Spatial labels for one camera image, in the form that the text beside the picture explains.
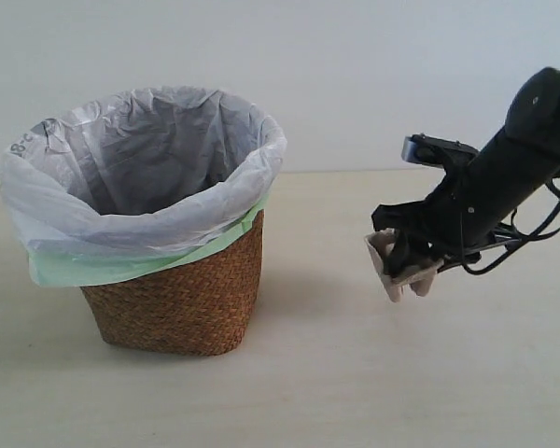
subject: black wire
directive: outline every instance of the black wire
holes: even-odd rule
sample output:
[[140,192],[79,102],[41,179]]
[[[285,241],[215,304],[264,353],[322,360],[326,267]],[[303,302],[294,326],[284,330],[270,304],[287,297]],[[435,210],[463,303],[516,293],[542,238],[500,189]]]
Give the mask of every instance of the black wire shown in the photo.
[[[542,240],[545,240],[547,238],[551,238],[560,231],[560,228],[559,228],[556,231],[552,231],[550,233],[540,235],[540,233],[542,231],[544,231],[550,224],[552,224],[552,222],[560,214],[560,190],[553,184],[553,182],[549,182],[547,186],[548,186],[548,189],[559,199],[558,203],[556,204],[556,206],[554,207],[552,212],[548,215],[548,217],[546,217],[545,220],[534,231],[532,231],[528,235],[525,235],[523,233],[518,232],[519,236],[521,237],[521,243],[515,244],[515,246],[513,248],[508,249],[508,251],[504,255],[500,256],[495,261],[493,261],[491,264],[489,264],[488,266],[486,266],[482,269],[479,269],[479,270],[471,269],[469,264],[466,262],[466,259],[465,259],[465,245],[464,245],[464,240],[463,240],[463,238],[464,238],[464,227],[463,227],[464,226],[463,225],[464,213],[461,210],[461,213],[460,213],[460,260],[461,260],[461,264],[462,264],[463,268],[465,269],[465,271],[467,273],[470,273],[472,275],[483,275],[485,273],[489,273],[489,272],[493,271],[497,266],[502,264],[502,262],[504,262],[506,259],[508,259],[512,254],[514,254],[516,251],[521,249],[521,247],[524,247],[525,245],[527,245],[531,242],[534,242],[534,241],[542,241]],[[517,213],[517,210],[515,209],[514,212],[512,213],[512,217],[511,217],[512,220],[516,216],[516,213]]]

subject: trash can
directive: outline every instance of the trash can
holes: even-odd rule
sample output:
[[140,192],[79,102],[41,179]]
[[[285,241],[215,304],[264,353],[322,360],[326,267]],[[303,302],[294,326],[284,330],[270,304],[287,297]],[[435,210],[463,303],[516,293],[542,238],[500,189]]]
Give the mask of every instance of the trash can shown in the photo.
[[223,91],[142,89],[46,119],[0,186],[31,278],[79,287],[105,342],[227,353],[258,296],[264,207],[287,140]]

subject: black robotic arm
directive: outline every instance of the black robotic arm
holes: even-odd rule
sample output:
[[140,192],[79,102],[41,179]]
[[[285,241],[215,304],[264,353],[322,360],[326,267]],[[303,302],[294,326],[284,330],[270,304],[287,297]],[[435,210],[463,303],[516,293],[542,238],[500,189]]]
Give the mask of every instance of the black robotic arm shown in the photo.
[[[401,275],[417,259],[441,260],[439,272],[462,266],[483,274],[524,245],[550,238],[543,233],[560,214],[560,71],[544,68],[518,91],[502,128],[478,151],[459,142],[416,134],[405,139],[403,159],[442,167],[445,177],[422,201],[381,204],[371,215],[375,231],[392,230],[396,242],[384,274]],[[542,225],[529,234],[514,226],[517,207],[546,186],[559,200]],[[503,220],[511,215],[511,223]],[[484,250],[506,252],[473,270]]]

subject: woven basket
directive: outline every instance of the woven basket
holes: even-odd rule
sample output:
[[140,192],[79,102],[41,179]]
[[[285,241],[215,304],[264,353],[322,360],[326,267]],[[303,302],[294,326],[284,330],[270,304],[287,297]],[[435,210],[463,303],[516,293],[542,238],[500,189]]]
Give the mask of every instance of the woven basket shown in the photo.
[[82,287],[106,343],[151,352],[221,355],[242,341],[258,295],[263,211],[221,252],[127,282]]

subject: trash bag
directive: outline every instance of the trash bag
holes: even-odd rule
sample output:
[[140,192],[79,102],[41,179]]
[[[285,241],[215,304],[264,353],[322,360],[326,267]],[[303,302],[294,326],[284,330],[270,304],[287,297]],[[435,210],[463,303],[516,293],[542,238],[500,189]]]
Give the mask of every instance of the trash bag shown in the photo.
[[1,195],[36,283],[114,283],[248,231],[286,147],[278,123],[238,96],[125,91],[22,135],[3,154]]

